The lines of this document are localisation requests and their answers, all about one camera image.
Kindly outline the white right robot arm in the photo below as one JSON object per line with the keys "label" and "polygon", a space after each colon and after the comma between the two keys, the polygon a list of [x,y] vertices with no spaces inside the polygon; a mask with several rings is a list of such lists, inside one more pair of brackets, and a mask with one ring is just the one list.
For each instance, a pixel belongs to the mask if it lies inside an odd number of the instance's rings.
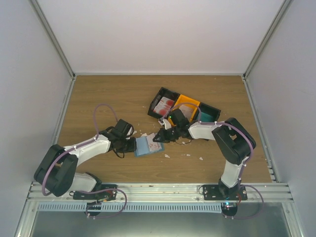
{"label": "white right robot arm", "polygon": [[162,128],[153,138],[154,142],[176,142],[180,137],[189,140],[216,141],[226,163],[219,179],[219,196],[230,200],[240,189],[241,176],[246,163],[253,156],[256,142],[236,118],[220,122],[189,121],[180,109],[169,113],[172,123],[160,118]]}

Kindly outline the pink white VIP card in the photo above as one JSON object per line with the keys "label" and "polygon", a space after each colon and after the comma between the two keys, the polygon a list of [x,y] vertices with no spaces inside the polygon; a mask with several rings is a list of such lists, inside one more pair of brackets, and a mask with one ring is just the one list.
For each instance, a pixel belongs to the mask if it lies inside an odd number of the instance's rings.
{"label": "pink white VIP card", "polygon": [[160,143],[153,141],[154,137],[155,137],[154,133],[147,136],[147,142],[148,142],[150,152],[157,152],[162,149],[162,146]]}

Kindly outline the teal leather card holder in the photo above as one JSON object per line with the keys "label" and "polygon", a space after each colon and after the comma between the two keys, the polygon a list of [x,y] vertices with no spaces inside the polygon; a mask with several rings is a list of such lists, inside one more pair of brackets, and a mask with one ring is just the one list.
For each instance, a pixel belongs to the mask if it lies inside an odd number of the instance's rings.
{"label": "teal leather card holder", "polygon": [[134,155],[136,157],[141,157],[141,156],[145,156],[145,155],[151,155],[154,153],[158,153],[158,152],[162,152],[164,151],[164,146],[163,143],[160,143],[162,146],[162,149],[157,151],[157,152],[150,152],[149,151],[149,146],[148,146],[148,142],[147,142],[147,136],[148,135],[142,135],[141,137],[136,138],[136,150],[134,152]]}

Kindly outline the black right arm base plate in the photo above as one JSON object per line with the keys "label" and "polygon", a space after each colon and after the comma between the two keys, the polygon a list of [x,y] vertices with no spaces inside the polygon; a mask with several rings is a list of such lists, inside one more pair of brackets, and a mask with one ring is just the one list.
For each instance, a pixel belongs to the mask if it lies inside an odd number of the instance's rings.
{"label": "black right arm base plate", "polygon": [[203,195],[204,200],[220,201],[222,214],[225,217],[234,217],[241,202],[248,200],[246,189],[238,185],[233,188],[228,188],[223,184],[202,185],[198,192]]}

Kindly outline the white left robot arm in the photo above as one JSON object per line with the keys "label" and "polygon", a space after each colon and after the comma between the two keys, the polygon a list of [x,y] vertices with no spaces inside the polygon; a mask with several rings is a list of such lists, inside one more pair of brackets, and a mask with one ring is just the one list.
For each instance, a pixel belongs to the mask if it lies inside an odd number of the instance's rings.
{"label": "white left robot arm", "polygon": [[114,152],[119,158],[133,153],[136,150],[133,132],[134,127],[120,119],[115,126],[97,131],[94,137],[81,143],[65,147],[52,145],[34,174],[34,179],[41,184],[42,194],[60,197],[73,191],[86,194],[90,199],[99,198],[102,181],[89,172],[77,173],[77,167],[108,152]]}

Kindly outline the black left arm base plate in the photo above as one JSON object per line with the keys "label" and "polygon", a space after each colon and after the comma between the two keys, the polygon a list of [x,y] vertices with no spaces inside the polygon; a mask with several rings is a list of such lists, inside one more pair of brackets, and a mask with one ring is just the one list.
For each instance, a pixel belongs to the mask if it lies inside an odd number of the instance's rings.
{"label": "black left arm base plate", "polygon": [[84,194],[78,191],[71,191],[70,195],[74,200],[88,200],[86,205],[87,214],[92,217],[98,216],[101,212],[96,212],[96,210],[100,210],[102,207],[102,203],[106,201],[112,201],[116,199],[116,188],[118,186],[116,184],[98,184],[92,191],[96,192],[99,190],[106,189],[106,191],[97,193],[97,194]]}

